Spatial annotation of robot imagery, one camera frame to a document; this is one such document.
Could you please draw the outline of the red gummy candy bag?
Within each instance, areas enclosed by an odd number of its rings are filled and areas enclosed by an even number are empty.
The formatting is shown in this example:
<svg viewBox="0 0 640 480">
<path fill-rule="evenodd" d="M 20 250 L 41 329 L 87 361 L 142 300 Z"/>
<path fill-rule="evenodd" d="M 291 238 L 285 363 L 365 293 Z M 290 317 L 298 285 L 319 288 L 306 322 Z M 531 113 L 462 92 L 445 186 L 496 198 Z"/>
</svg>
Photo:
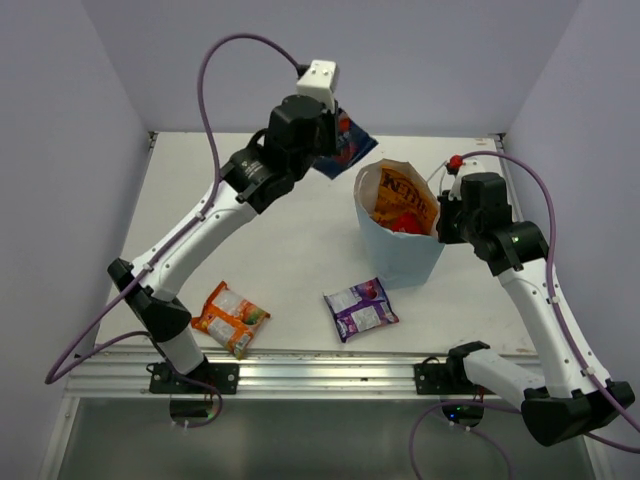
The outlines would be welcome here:
<svg viewBox="0 0 640 480">
<path fill-rule="evenodd" d="M 424 235 L 425 231 L 419 219 L 411 212 L 398 216 L 390 226 L 390 230 L 411 235 Z"/>
</svg>

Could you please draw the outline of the blue Burts chips bag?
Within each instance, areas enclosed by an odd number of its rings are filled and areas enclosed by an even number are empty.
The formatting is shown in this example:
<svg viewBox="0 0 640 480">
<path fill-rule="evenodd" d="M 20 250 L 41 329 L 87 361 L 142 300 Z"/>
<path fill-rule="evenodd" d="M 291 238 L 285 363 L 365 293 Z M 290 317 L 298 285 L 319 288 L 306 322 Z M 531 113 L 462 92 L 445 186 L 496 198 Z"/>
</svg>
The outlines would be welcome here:
<svg viewBox="0 0 640 480">
<path fill-rule="evenodd" d="M 378 141 L 351 119 L 342 108 L 338 110 L 337 153 L 318 157 L 313 169 L 334 180 L 364 159 Z"/>
</svg>

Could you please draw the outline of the yellow Kettle chips bag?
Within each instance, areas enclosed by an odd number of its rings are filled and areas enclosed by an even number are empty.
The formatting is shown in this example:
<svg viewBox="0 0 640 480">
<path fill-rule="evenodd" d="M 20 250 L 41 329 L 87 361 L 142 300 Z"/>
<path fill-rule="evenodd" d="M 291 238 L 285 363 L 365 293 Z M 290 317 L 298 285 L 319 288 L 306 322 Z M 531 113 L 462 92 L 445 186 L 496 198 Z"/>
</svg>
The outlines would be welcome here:
<svg viewBox="0 0 640 480">
<path fill-rule="evenodd" d="M 439 207 L 430 189 L 421 181 L 416 182 L 398 170 L 383 167 L 372 219 L 390 230 L 391 223 L 406 212 L 419 219 L 424 235 L 430 235 Z"/>
</svg>

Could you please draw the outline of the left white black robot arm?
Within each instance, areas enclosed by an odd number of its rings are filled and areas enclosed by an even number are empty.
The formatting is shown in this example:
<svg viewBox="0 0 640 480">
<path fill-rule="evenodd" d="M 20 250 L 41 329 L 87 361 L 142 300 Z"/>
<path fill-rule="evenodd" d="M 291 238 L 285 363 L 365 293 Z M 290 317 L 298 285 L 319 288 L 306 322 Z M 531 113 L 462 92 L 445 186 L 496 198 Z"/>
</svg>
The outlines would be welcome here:
<svg viewBox="0 0 640 480">
<path fill-rule="evenodd" d="M 185 392 L 205 386 L 208 362 L 191 333 L 191 314 L 177 298 L 181 287 L 229 236 L 289 194 L 317 158 L 336 153 L 338 110 L 336 101 L 286 97 L 267 127 L 222 167 L 220 183 L 158 244 L 132 262 L 109 265 L 111 280 Z"/>
</svg>

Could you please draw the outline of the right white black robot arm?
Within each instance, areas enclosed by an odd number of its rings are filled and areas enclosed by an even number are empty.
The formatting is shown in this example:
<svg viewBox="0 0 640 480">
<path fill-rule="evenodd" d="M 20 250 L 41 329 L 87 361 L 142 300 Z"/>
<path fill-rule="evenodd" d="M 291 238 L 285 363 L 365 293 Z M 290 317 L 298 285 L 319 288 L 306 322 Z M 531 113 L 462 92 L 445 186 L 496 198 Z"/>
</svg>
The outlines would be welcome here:
<svg viewBox="0 0 640 480">
<path fill-rule="evenodd" d="M 451 389 L 482 386 L 521 413 L 534 439 L 551 446 L 609 425 L 635 400 L 626 381 L 612 380 L 593 354 L 556 278 L 538 226 L 515 222 L 505 180 L 497 173 L 459 173 L 438 198 L 438 238 L 468 243 L 507 292 L 534 344 L 542 372 L 530 371 L 476 341 L 450 350 Z"/>
</svg>

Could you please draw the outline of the red emergency knob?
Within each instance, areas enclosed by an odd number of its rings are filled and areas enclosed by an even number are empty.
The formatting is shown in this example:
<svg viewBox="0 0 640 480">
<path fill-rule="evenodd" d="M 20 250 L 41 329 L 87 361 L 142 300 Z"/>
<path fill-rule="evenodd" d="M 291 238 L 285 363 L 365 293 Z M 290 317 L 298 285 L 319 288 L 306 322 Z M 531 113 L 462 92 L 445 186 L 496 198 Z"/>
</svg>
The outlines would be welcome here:
<svg viewBox="0 0 640 480">
<path fill-rule="evenodd" d="M 464 159 L 461 155 L 452 156 L 446 164 L 446 170 L 449 175 L 457 175 L 460 168 L 464 165 Z"/>
</svg>

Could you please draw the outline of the purple snack packet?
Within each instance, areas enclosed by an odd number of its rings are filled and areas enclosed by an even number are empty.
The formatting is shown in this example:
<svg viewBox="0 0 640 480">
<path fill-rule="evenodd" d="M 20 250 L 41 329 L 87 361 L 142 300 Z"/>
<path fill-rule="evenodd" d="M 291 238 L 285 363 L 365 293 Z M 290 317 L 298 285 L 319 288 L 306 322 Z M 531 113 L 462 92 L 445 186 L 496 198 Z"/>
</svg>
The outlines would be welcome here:
<svg viewBox="0 0 640 480">
<path fill-rule="evenodd" d="M 355 335 L 399 322 L 378 278 L 324 295 L 323 300 L 342 343 Z"/>
</svg>

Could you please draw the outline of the orange snack packet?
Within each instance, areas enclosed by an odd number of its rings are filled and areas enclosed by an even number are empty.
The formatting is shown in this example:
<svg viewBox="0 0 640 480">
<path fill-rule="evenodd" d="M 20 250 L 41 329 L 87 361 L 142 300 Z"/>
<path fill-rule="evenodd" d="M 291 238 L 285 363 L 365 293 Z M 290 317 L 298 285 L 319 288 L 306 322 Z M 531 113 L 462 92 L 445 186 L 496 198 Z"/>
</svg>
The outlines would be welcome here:
<svg viewBox="0 0 640 480">
<path fill-rule="evenodd" d="M 204 302 L 191 327 L 208 334 L 236 359 L 244 358 L 262 324 L 271 315 L 221 281 Z"/>
</svg>

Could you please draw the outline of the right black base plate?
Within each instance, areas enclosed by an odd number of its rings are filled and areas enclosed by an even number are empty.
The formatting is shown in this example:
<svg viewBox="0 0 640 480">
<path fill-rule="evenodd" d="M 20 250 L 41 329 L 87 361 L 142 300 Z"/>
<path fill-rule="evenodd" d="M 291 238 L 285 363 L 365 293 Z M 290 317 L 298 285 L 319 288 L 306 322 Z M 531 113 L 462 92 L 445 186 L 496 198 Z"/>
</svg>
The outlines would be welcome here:
<svg viewBox="0 0 640 480">
<path fill-rule="evenodd" d="M 460 358 L 447 357 L 441 362 L 437 357 L 428 357 L 413 365 L 413 373 L 418 395 L 491 394 L 490 390 L 467 378 Z"/>
</svg>

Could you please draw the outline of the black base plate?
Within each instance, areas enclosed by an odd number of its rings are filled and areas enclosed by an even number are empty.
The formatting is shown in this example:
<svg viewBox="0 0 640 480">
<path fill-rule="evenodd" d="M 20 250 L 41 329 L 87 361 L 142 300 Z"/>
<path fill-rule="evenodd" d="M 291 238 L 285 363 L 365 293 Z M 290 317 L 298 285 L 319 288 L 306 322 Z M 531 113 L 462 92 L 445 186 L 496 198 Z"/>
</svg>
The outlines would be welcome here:
<svg viewBox="0 0 640 480">
<path fill-rule="evenodd" d="M 437 357 L 428 357 L 413 365 L 413 373 L 418 395 L 491 394 L 490 390 L 467 378 L 460 358 L 447 357 L 441 362 Z"/>
<path fill-rule="evenodd" d="M 186 375 L 176 374 L 166 362 L 148 364 L 146 370 L 152 394 L 204 394 L 214 388 L 222 395 L 233 395 L 240 379 L 238 363 L 204 362 Z"/>
</svg>

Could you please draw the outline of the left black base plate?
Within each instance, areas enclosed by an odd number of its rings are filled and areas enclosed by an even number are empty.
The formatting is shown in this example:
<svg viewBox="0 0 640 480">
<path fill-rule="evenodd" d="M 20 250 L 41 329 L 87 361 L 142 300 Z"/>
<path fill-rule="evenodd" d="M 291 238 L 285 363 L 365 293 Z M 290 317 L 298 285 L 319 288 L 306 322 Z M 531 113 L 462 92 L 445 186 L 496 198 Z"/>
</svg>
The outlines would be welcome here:
<svg viewBox="0 0 640 480">
<path fill-rule="evenodd" d="M 222 395 L 233 395 L 240 379 L 238 363 L 204 362 L 186 375 L 176 374 L 166 362 L 148 364 L 146 370 L 152 394 L 204 394 L 214 388 Z"/>
</svg>

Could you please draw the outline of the aluminium mounting rail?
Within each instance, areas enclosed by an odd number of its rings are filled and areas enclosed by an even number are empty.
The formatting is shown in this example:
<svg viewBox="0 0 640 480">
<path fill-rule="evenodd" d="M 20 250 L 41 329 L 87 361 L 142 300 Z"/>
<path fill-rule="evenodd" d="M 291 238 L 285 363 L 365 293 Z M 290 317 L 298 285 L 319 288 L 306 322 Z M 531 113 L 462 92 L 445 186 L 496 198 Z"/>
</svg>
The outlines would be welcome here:
<svg viewBox="0 0 640 480">
<path fill-rule="evenodd" d="M 425 354 L 267 352 L 242 361 L 211 348 L 214 365 L 229 368 L 231 399 L 405 400 L 421 398 L 414 366 Z M 151 349 L 112 349 L 86 361 L 67 377 L 64 394 L 76 398 L 145 398 L 151 395 Z"/>
</svg>

